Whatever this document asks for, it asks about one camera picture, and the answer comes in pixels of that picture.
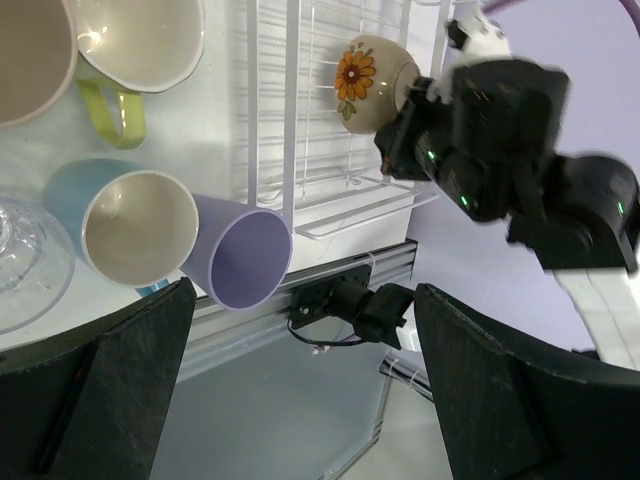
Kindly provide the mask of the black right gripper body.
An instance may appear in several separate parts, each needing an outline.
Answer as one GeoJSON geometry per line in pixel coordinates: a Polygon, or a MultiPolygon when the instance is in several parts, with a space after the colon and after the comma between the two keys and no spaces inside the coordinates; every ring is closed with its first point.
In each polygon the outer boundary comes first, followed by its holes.
{"type": "Polygon", "coordinates": [[[427,99],[433,82],[428,77],[415,80],[395,119],[375,134],[383,175],[396,180],[458,181],[453,108],[427,99]]]}

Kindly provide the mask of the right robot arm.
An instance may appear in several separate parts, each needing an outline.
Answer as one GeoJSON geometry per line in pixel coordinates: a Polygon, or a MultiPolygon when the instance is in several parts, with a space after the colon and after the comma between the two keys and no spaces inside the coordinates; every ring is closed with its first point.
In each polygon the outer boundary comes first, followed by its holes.
{"type": "Polygon", "coordinates": [[[639,366],[639,183],[623,161],[570,157],[555,143],[568,76],[521,58],[458,67],[452,100],[407,89],[374,137],[381,170],[431,181],[474,222],[507,220],[567,293],[599,357],[639,366]]]}

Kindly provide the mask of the yellow-green faceted mug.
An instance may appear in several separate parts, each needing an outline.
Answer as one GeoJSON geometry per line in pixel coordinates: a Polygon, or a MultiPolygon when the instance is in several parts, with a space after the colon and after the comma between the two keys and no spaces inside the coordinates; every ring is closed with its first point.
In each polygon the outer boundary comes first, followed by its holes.
{"type": "Polygon", "coordinates": [[[204,52],[202,1],[74,1],[75,81],[95,130],[117,149],[146,136],[143,96],[189,78],[204,52]]]}

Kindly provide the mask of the blue ceramic mug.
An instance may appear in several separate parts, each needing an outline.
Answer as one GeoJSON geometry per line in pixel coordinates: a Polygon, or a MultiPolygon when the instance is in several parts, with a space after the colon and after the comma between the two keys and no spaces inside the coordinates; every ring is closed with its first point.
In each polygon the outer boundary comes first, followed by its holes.
{"type": "Polygon", "coordinates": [[[80,260],[103,279],[141,295],[167,284],[199,233],[198,208],[182,182],[125,160],[65,165],[50,178],[44,203],[69,233],[80,260]]]}

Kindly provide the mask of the purple plastic cup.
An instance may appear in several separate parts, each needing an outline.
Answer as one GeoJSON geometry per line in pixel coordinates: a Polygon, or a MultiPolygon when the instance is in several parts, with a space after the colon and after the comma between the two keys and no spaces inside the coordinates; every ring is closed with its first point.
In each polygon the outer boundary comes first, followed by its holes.
{"type": "Polygon", "coordinates": [[[196,194],[199,232],[181,267],[227,310],[247,310],[267,300],[290,265],[293,241],[282,216],[271,209],[196,194]]]}

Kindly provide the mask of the beige plastic cup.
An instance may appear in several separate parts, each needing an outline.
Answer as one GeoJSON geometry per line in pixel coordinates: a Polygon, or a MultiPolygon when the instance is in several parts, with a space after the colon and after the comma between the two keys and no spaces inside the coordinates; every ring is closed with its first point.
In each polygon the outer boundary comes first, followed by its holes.
{"type": "Polygon", "coordinates": [[[68,89],[78,57],[69,1],[1,3],[1,127],[29,122],[68,89]]]}

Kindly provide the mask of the floral ceramic bowl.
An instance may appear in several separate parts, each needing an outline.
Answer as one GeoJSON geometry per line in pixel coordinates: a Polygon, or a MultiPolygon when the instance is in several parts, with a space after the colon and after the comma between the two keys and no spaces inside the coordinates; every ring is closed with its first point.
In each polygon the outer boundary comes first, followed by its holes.
{"type": "Polygon", "coordinates": [[[408,91],[421,76],[412,55],[376,35],[354,38],[339,59],[334,90],[336,110],[352,134],[374,134],[391,123],[408,91]]]}

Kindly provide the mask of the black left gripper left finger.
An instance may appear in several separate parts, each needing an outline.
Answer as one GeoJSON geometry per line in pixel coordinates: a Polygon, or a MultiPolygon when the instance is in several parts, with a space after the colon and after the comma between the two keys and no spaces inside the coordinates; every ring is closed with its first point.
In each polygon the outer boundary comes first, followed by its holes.
{"type": "Polygon", "coordinates": [[[149,478],[195,306],[181,278],[2,352],[2,478],[149,478]]]}

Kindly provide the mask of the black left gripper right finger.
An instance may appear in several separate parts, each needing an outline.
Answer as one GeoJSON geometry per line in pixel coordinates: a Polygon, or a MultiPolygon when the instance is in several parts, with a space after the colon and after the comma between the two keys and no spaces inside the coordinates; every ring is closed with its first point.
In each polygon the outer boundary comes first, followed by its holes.
{"type": "Polygon", "coordinates": [[[415,317],[456,479],[636,479],[639,374],[563,350],[431,284],[415,317]]]}

